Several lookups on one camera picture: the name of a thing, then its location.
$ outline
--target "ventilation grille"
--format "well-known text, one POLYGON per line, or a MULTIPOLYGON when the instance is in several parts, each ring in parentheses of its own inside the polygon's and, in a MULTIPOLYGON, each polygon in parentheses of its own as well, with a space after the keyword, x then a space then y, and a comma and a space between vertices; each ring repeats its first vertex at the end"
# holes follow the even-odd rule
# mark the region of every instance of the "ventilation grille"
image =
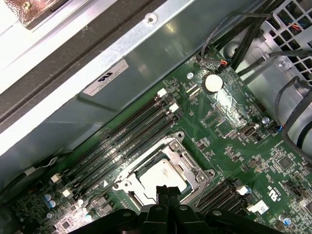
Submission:
MULTIPOLYGON (((275 11, 281 25, 273 18, 269 33, 283 51, 312 49, 312 0, 288 0, 275 11)), ((302 76, 312 84, 312 57, 289 57, 302 76)))

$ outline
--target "wire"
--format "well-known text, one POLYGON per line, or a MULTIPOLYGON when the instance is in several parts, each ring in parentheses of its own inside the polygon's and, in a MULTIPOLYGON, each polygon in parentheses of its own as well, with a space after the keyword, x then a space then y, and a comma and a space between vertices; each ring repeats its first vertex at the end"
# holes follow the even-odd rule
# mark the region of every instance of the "wire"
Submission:
MULTIPOLYGON (((271 58, 274 57, 279 57, 279 56, 286 56, 286 57, 308 57, 308 56, 312 56, 312 50, 308 50, 308 51, 293 51, 293 50, 289 50, 289 51, 278 51, 278 52, 272 52, 269 53, 269 56, 271 58)), ((254 63, 252 63, 249 67, 241 70, 240 72, 238 72, 237 74, 241 77, 243 75, 245 75, 246 73, 249 73, 250 71, 252 71, 253 69, 255 69, 256 67, 260 66, 263 62, 265 62, 265 59, 263 57, 259 58, 258 60, 256 60, 254 63)))
POLYGON ((277 122, 278 125, 281 125, 281 122, 279 120, 279 103, 281 101, 282 95, 286 89, 293 86, 296 82, 298 82, 303 88, 306 88, 306 89, 312 88, 311 86, 309 86, 309 84, 306 81, 300 80, 298 76, 295 76, 283 88, 281 88, 280 91, 278 91, 277 96, 275 98, 275 104, 274 104, 275 121, 277 122))
POLYGON ((255 17, 255 18, 269 18, 272 17, 271 14, 260 14, 260 13, 249 13, 249 12, 232 12, 228 14, 218 25, 217 27, 211 32, 211 34, 208 36, 206 39, 202 49, 201 49, 201 58, 203 59, 205 56, 205 50, 210 43, 210 41, 213 39, 214 35, 217 33, 217 31, 220 29, 220 27, 223 25, 223 23, 230 17, 235 16, 235 15, 241 15, 241 16, 248 16, 248 17, 255 17))
MULTIPOLYGON (((285 0, 276 0, 265 10, 265 13, 270 13, 277 7, 279 7, 285 0)), ((261 25, 264 23, 265 19, 259 19, 255 21, 248 29, 246 35, 244 36, 242 42, 234 53, 233 61, 231 66, 234 70, 238 68, 242 60, 244 59, 249 47, 260 30, 261 25)))
POLYGON ((308 123, 301 131, 299 137, 298 137, 298 141, 297 141, 297 147, 302 149, 303 146, 303 142, 306 139, 309 131, 312 129, 312 121, 310 123, 308 123))
POLYGON ((15 185, 17 185, 22 179, 24 179, 27 176, 25 172, 19 174, 17 177, 15 177, 5 188, 3 188, 0 192, 0 201, 2 201, 3 197, 10 192, 15 185))
MULTIPOLYGON (((255 10, 254 13, 262 13, 264 12, 268 5, 270 5, 272 0, 266 0, 258 9, 255 10)), ((213 45, 220 51, 227 43, 229 43, 234 37, 240 34, 243 30, 245 30, 248 26, 252 24, 254 21, 253 18, 247 17, 243 19, 240 23, 232 27, 228 30, 224 35, 222 35, 218 40, 213 42, 213 45)))
POLYGON ((300 154, 309 163, 312 163, 312 156, 308 155, 307 153, 303 152, 300 148, 298 148, 289 138, 288 132, 311 102, 312 102, 312 89, 308 91, 307 95, 300 101, 300 103, 293 110, 288 120, 286 121, 284 130, 282 132, 282 138, 284 142, 287 143, 291 149, 300 154))

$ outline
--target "green circuit board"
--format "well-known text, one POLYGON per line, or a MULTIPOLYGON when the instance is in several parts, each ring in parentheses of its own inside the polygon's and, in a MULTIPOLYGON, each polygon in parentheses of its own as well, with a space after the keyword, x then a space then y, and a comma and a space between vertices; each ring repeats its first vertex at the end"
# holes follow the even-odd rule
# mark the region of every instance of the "green circuit board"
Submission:
MULTIPOLYGON (((223 59, 215 49, 211 49, 206 56, 212 59, 223 59)), ((46 207, 42 201, 45 193, 61 194, 61 191, 55 191, 56 189, 49 184, 51 175, 66 170, 99 143, 107 132, 124 123, 164 88, 179 104, 184 115, 176 124, 166 128, 157 137, 177 131, 185 133, 182 143, 196 162, 203 170, 215 171, 215 177, 205 193, 226 178, 238 178, 252 190, 250 205, 262 201, 267 207, 263 212, 248 212, 247 217, 284 233, 312 233, 312 175, 304 168, 303 159, 290 150, 279 132, 272 134, 269 131, 274 123, 273 118, 266 113, 261 103, 230 67, 218 74, 224 81, 221 91, 214 95, 203 91, 201 88, 203 77, 216 70, 218 66, 218 64, 198 62, 195 57, 190 58, 79 146, 67 160, 57 165, 46 178, 42 179, 40 182, 42 188, 38 192, 29 193, 17 201, 13 206, 14 210, 32 211, 28 216, 36 218, 40 225, 38 233, 50 233, 49 227, 52 225, 57 227, 55 232, 66 233, 67 230, 62 227, 62 224, 68 221, 77 209, 71 210, 72 204, 64 197, 60 199, 56 208, 46 207), (193 73, 194 77, 189 79, 188 73, 193 73), (263 117, 268 117, 270 123, 263 124, 261 122, 263 117), (259 124, 256 133, 249 137, 243 136, 241 130, 253 123, 259 124), (34 206, 40 206, 41 209, 33 209, 34 206), (47 213, 52 213, 53 218, 46 218, 47 213), (289 227, 284 226, 278 220, 280 215, 289 217, 292 224, 289 227)), ((87 199, 101 194, 106 189, 106 185, 113 183, 119 172, 130 162, 131 159, 105 176, 99 186, 92 188, 85 195, 87 199)), ((106 195, 111 205, 109 211, 130 208, 139 212, 124 192, 109 190, 106 195)), ((93 211, 95 213, 93 219, 105 215, 103 208, 93 207, 93 211)), ((77 227, 72 227, 72 230, 85 224, 73 219, 68 222, 70 225, 77 223, 77 227)))

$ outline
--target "blue capacitor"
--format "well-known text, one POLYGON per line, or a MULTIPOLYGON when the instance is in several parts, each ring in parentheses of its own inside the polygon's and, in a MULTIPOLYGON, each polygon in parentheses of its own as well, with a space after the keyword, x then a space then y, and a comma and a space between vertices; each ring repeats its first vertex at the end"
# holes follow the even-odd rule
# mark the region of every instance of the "blue capacitor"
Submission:
POLYGON ((286 215, 284 214, 281 214, 279 217, 278 217, 279 221, 281 221, 285 226, 290 226, 292 224, 292 221, 290 218, 288 218, 286 215))
POLYGON ((52 196, 50 194, 44 195, 44 200, 50 201, 52 199, 52 196))
POLYGON ((50 208, 54 208, 56 206, 56 202, 54 200, 49 201, 50 208))

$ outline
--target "white label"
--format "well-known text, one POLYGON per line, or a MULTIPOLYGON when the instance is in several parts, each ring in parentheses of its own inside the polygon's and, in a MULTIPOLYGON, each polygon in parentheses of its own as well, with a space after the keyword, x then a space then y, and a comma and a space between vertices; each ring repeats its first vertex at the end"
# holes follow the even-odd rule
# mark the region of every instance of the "white label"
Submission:
POLYGON ((106 72, 104 75, 101 76, 97 81, 93 82, 88 88, 86 88, 83 93, 94 96, 98 91, 104 88, 109 82, 123 73, 129 65, 127 64, 126 60, 122 60, 117 63, 111 70, 106 72))

